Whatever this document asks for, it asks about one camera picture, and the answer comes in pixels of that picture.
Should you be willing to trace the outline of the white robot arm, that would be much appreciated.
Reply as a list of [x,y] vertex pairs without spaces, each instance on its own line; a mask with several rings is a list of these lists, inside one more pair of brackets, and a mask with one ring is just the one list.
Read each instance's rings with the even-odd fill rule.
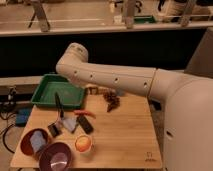
[[164,171],[213,171],[213,79],[157,68],[92,64],[70,44],[56,71],[77,85],[96,84],[164,104]]

